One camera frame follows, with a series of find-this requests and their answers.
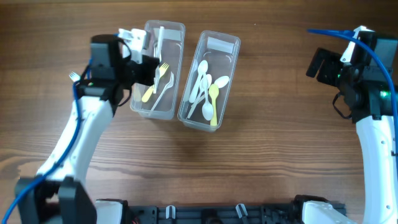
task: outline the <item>cutlery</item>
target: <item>cutlery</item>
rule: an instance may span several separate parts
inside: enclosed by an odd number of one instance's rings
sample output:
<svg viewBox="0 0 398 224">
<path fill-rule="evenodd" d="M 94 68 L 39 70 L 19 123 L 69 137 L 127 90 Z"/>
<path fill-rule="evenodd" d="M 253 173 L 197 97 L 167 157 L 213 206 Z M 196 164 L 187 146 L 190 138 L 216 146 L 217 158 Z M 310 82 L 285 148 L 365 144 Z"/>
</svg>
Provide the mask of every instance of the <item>cutlery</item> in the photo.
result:
<svg viewBox="0 0 398 224">
<path fill-rule="evenodd" d="M 163 33 L 164 33 L 164 27 L 161 26 L 159 29 L 159 38 L 157 39 L 157 52 L 156 52 L 157 58 L 159 58 L 160 52 L 162 51 Z M 154 83 L 155 83 L 154 93 L 156 93 L 157 87 L 159 85 L 159 79 L 160 79 L 160 71 L 158 68 L 156 68 L 155 78 L 154 78 Z"/>
<path fill-rule="evenodd" d="M 201 96 L 202 93 L 205 92 L 205 87 L 206 87 L 205 82 L 206 82 L 206 80 L 205 80 L 204 78 L 202 78 L 202 79 L 200 80 L 200 86 L 199 86 L 200 92 L 199 92 L 199 96 Z M 198 103 L 199 103 L 199 97 L 193 102 L 193 104 L 192 104 L 192 106 L 191 106 L 191 110 L 189 111 L 187 118 L 191 118 L 192 113 L 193 113 L 193 111 L 195 110 L 195 108 L 197 107 L 197 104 L 198 104 Z"/>
<path fill-rule="evenodd" d="M 154 109 L 156 108 L 157 104 L 159 103 L 160 99 L 162 98 L 162 96 L 166 92 L 166 90 L 168 90 L 169 88 L 172 88 L 173 85 L 174 85 L 174 74 L 173 74 L 173 72 L 171 72 L 170 81 L 166 84 L 166 86 L 164 86 L 164 89 L 163 89 L 162 93 L 159 95 L 159 97 L 156 100 L 156 102 L 155 102 L 154 106 L 152 107 L 152 109 L 150 109 L 149 115 L 154 111 Z"/>
<path fill-rule="evenodd" d="M 210 74 L 207 74 L 207 75 L 206 75 L 206 78 L 207 78 L 207 86 L 210 86 L 210 85 L 211 85 L 211 75 L 210 75 Z M 204 95 L 201 96 L 201 94 L 202 94 L 203 92 L 200 92 L 200 94 L 199 94 L 198 97 L 196 98 L 195 102 L 193 102 L 193 104 L 191 105 L 191 110 L 189 111 L 188 117 L 187 117 L 187 118 L 190 118 L 190 117 L 191 117 L 193 111 L 194 111 L 195 108 L 197 107 L 197 104 L 200 103 L 203 99 L 205 99 L 205 96 L 204 96 Z"/>
<path fill-rule="evenodd" d="M 219 93 L 218 86 L 216 84 L 211 84 L 209 88 L 209 95 L 211 98 L 211 104 L 213 105 L 213 117 L 210 120 L 210 125 L 211 126 L 217 126 L 217 110 L 216 110 L 216 99 Z"/>
<path fill-rule="evenodd" d="M 202 78 L 202 76 L 204 76 L 207 72 L 208 69 L 208 64 L 206 60 L 202 60 L 198 66 L 198 77 L 197 77 L 197 81 L 195 82 L 193 88 L 192 88 L 192 92 L 191 95 L 189 97 L 189 102 L 193 103 L 195 102 L 197 95 L 198 95 L 198 89 L 199 89 L 199 83 L 200 80 Z"/>
<path fill-rule="evenodd" d="M 208 98 L 208 85 L 207 82 L 205 80 L 205 103 L 203 104 L 203 106 L 201 107 L 201 112 L 203 114 L 203 117 L 210 121 L 213 117 L 214 114 L 214 110 L 213 110 L 213 106 L 211 105 L 211 103 L 209 102 L 209 98 Z"/>
<path fill-rule="evenodd" d="M 218 88 L 223 88 L 228 84 L 228 82 L 229 82 L 229 77 L 225 75 L 223 77 L 217 78 L 217 80 L 214 81 L 214 84 L 216 84 Z"/>
<path fill-rule="evenodd" d="M 169 65 L 167 63 L 164 63 L 162 66 L 160 66 L 160 68 L 159 68 L 160 78 L 162 78 L 164 76 L 164 74 L 166 73 L 168 68 L 169 68 Z M 155 85 L 151 85 L 147 89 L 147 91 L 144 93 L 144 96 L 142 96 L 141 101 L 144 102 L 144 103 L 148 102 L 150 96 L 154 92 L 154 89 L 155 89 Z"/>
<path fill-rule="evenodd" d="M 154 47 L 154 58 L 156 58 L 157 45 Z M 159 61 L 162 61 L 162 54 L 159 54 Z"/>
<path fill-rule="evenodd" d="M 76 72 L 71 72 L 69 74 L 69 78 L 73 81 L 73 82 L 77 82 L 80 80 L 80 76 L 76 73 Z"/>
</svg>

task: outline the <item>spoon head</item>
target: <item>spoon head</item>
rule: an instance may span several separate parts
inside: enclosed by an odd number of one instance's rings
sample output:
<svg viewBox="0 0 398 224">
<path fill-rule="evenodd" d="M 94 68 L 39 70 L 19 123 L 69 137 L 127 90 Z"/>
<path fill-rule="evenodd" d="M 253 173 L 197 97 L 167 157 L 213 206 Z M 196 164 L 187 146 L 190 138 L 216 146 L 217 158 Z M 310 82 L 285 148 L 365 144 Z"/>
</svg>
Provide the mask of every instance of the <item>spoon head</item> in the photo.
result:
<svg viewBox="0 0 398 224">
<path fill-rule="evenodd" d="M 218 89 L 218 86 L 215 84 L 211 84 L 211 86 L 209 88 L 209 95 L 210 95 L 211 99 L 217 98 L 219 92 L 220 91 Z"/>
<path fill-rule="evenodd" d="M 206 73 L 207 72 L 207 68 L 208 68 L 207 61 L 206 60 L 201 61 L 199 66 L 198 66 L 199 74 Z"/>
<path fill-rule="evenodd" d="M 225 75 L 223 77 L 217 78 L 217 80 L 214 81 L 214 84 L 216 84 L 218 88 L 223 88 L 228 84 L 228 82 L 229 82 L 229 77 Z"/>
<path fill-rule="evenodd" d="M 210 86 L 211 85 L 211 81 L 212 81 L 211 75 L 207 74 L 206 78 L 207 78 L 207 86 Z"/>
<path fill-rule="evenodd" d="M 213 113 L 214 113 L 214 111 L 213 111 L 213 106 L 209 103 L 209 102 L 206 102 L 202 107 L 201 107 L 201 112 L 203 113 L 203 117 L 206 119 L 206 120 L 211 120 L 212 119 L 212 117 L 213 117 Z"/>
</svg>

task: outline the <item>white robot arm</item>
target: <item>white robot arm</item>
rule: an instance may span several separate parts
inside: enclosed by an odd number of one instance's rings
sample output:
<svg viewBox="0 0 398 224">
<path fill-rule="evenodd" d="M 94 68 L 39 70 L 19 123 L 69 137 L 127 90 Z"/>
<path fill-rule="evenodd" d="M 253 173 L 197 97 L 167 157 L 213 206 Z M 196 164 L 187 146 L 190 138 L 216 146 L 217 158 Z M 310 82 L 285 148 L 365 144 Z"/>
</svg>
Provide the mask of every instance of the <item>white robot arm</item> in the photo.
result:
<svg viewBox="0 0 398 224">
<path fill-rule="evenodd" d="M 63 167 L 49 175 L 47 180 L 63 181 L 66 177 L 73 177 L 84 185 L 88 166 L 98 140 L 100 140 L 102 132 L 113 119 L 113 111 L 109 100 L 103 101 L 99 97 L 83 96 L 80 98 L 79 104 L 82 111 L 82 121 L 78 138 L 64 160 Z M 76 120 L 76 104 L 72 103 L 72 112 L 68 124 L 50 157 L 37 171 L 37 175 L 46 173 L 59 160 L 75 131 Z"/>
<path fill-rule="evenodd" d="M 398 46 L 395 38 L 380 35 L 364 26 L 354 30 L 354 38 L 368 45 L 381 59 L 392 75 L 392 61 Z M 396 140 L 392 117 L 391 93 L 381 69 L 374 59 L 353 42 L 341 56 L 325 49 L 318 49 L 307 76 L 321 83 L 335 86 L 339 96 L 349 106 L 352 119 L 361 142 L 365 179 L 365 211 L 363 223 L 398 222 L 398 178 L 396 164 Z M 302 221 L 309 223 L 352 223 L 330 204 L 306 202 Z"/>
</svg>

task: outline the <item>plastic bin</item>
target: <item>plastic bin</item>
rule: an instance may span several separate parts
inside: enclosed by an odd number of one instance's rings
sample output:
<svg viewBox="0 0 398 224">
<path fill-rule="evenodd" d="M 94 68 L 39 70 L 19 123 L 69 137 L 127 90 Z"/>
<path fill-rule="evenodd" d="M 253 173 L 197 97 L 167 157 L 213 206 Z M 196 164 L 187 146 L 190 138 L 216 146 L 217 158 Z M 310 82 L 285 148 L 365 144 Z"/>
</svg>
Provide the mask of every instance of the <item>plastic bin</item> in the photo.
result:
<svg viewBox="0 0 398 224">
<path fill-rule="evenodd" d="M 172 119 L 175 113 L 177 102 L 178 84 L 180 81 L 180 72 L 183 57 L 185 26 L 178 22 L 168 21 L 147 21 L 145 30 L 151 33 L 150 47 L 144 52 L 146 55 L 154 55 L 154 49 L 157 45 L 159 28 L 164 27 L 164 39 L 161 52 L 161 66 L 163 63 L 169 64 L 169 68 L 159 80 L 159 86 L 156 94 L 153 93 L 147 102 L 142 102 L 144 93 L 149 86 L 136 83 L 134 85 L 130 108 L 138 112 L 142 117 L 154 119 Z M 170 74 L 173 72 L 173 87 L 167 89 L 160 99 L 157 106 L 151 112 L 153 105 L 162 93 L 166 84 L 170 81 Z"/>
<path fill-rule="evenodd" d="M 187 84 L 185 85 L 180 109 L 178 110 L 178 119 L 182 121 L 185 126 L 208 132 L 214 132 L 220 128 L 228 100 L 229 90 L 231 89 L 233 81 L 240 45 L 241 40 L 232 35 L 208 30 L 201 33 L 195 55 L 193 56 L 193 62 L 187 79 Z M 192 103 L 189 102 L 189 97 L 198 77 L 198 65 L 202 60 L 206 60 L 208 62 L 208 70 L 206 74 L 211 74 L 212 83 L 214 83 L 214 81 L 219 77 L 229 77 L 228 84 L 219 89 L 219 95 L 216 99 L 216 126 L 211 126 L 210 121 L 207 121 L 202 115 L 201 108 L 205 102 L 204 100 L 197 104 L 191 117 L 187 118 L 192 105 Z"/>
</svg>

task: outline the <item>wooden table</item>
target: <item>wooden table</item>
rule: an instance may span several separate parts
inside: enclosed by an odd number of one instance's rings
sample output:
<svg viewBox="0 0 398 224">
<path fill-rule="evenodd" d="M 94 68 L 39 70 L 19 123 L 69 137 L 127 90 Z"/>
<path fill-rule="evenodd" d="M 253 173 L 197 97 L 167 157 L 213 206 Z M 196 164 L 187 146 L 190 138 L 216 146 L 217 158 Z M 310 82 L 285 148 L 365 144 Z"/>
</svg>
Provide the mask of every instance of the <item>wooden table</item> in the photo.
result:
<svg viewBox="0 0 398 224">
<path fill-rule="evenodd" d="M 398 35 L 397 1 L 17 2 L 0 6 L 1 216 L 18 178 L 35 174 L 67 123 L 68 74 L 86 65 L 90 37 L 159 19 L 187 29 L 178 105 L 200 33 L 241 39 L 223 124 L 210 134 L 186 128 L 177 115 L 151 120 L 119 108 L 91 160 L 86 186 L 92 198 L 235 205 L 310 194 L 345 203 L 348 216 L 362 220 L 355 125 L 335 113 L 337 89 L 305 76 L 317 47 L 342 53 L 347 43 L 306 29 L 363 24 Z M 10 223 L 18 222 L 14 212 Z"/>
</svg>

